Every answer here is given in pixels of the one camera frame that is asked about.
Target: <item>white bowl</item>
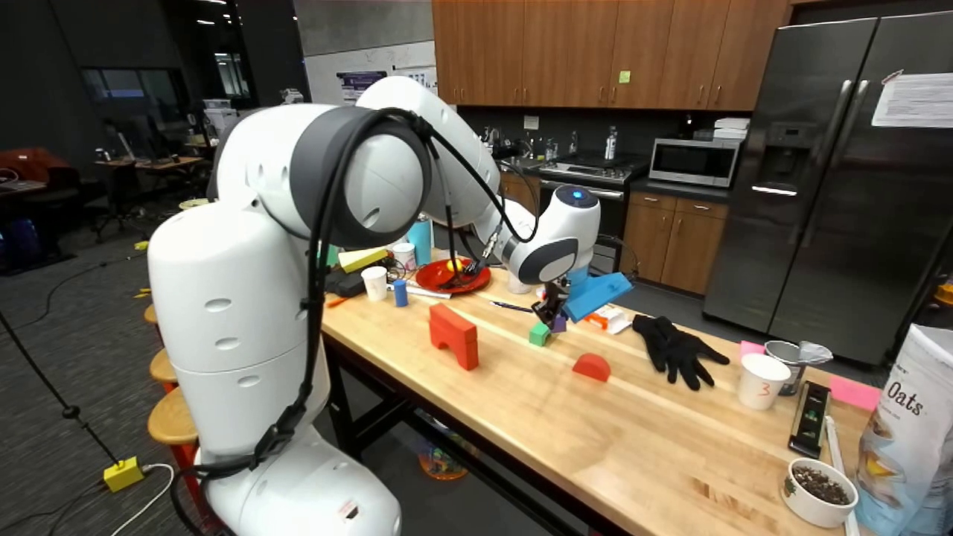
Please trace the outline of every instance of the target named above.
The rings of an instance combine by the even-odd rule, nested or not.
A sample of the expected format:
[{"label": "white bowl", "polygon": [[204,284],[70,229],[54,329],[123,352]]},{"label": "white bowl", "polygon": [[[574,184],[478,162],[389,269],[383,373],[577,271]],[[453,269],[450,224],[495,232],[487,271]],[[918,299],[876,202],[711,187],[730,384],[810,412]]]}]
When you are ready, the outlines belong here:
[{"label": "white bowl", "polygon": [[[831,483],[836,483],[836,485],[845,491],[849,503],[828,503],[828,500],[810,494],[810,491],[794,480],[794,467],[810,467],[812,475],[828,476]],[[836,472],[836,467],[831,467],[831,464],[824,464],[824,463],[815,463],[815,460],[793,460],[793,463],[787,464],[787,476],[784,476],[779,491],[784,491],[784,503],[787,503],[794,516],[802,516],[807,525],[815,525],[815,527],[839,527],[839,525],[845,521],[845,516],[857,507],[857,489],[854,489],[854,483],[852,483],[842,472]]]}]

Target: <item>oven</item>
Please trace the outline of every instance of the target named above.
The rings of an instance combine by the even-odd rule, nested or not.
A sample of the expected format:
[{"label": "oven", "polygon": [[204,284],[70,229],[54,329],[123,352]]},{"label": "oven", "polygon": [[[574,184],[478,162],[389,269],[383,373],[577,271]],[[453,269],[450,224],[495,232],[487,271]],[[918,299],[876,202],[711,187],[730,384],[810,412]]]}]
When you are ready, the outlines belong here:
[{"label": "oven", "polygon": [[535,169],[539,177],[539,201],[551,201],[560,184],[587,187],[599,198],[601,224],[595,241],[595,260],[609,256],[609,271],[620,271],[623,241],[624,241],[624,218],[629,218],[629,187],[648,169],[647,159],[615,159],[601,162],[601,156],[574,156],[568,162],[557,162],[551,166]]}]

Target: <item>black glove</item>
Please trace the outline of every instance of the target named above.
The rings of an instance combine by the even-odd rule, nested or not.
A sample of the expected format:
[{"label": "black glove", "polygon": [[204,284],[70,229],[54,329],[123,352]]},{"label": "black glove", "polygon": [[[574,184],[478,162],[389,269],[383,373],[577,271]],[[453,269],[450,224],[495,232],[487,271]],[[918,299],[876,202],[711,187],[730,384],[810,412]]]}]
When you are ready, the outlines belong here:
[{"label": "black glove", "polygon": [[635,315],[630,329],[647,341],[653,366],[657,373],[666,373],[670,384],[676,384],[676,379],[681,375],[681,382],[690,390],[699,390],[699,382],[714,387],[714,379],[708,375],[708,369],[699,361],[708,358],[708,361],[714,361],[720,366],[730,364],[730,358],[718,354],[703,341],[697,341],[690,333],[681,333],[665,315],[657,315],[657,320]]}]

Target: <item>butcher block countertop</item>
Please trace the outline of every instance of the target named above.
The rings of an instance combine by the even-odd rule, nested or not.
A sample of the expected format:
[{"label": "butcher block countertop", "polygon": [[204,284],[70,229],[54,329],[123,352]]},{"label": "butcher block countertop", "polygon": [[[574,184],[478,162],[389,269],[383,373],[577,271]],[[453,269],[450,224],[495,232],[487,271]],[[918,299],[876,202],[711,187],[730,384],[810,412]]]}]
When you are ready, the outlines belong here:
[{"label": "butcher block countertop", "polygon": [[[504,271],[487,290],[444,300],[477,324],[474,373],[429,342],[426,320],[438,300],[411,294],[402,311],[350,299],[325,312],[325,333],[629,534],[839,534],[787,509],[779,480],[794,460],[787,449],[794,399],[778,399],[770,412],[740,409],[736,342],[699,333],[733,364],[703,361],[718,384],[694,393],[653,369],[635,332],[572,329],[539,349],[528,342],[535,315],[499,311],[490,299],[533,303],[533,294],[508,291]],[[583,352],[609,364],[608,384],[572,373]],[[807,379],[824,384],[831,375],[810,369]],[[852,472],[866,415],[839,403],[831,415]]]}]

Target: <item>bottle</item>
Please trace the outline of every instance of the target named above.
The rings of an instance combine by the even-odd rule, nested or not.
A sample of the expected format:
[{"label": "bottle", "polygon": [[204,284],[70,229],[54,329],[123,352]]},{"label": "bottle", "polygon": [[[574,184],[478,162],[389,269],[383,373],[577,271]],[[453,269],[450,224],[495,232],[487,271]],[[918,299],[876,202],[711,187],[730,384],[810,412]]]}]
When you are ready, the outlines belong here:
[{"label": "bottle", "polygon": [[608,129],[608,138],[603,138],[603,162],[615,162],[615,142],[620,142],[620,132],[615,126]]}]

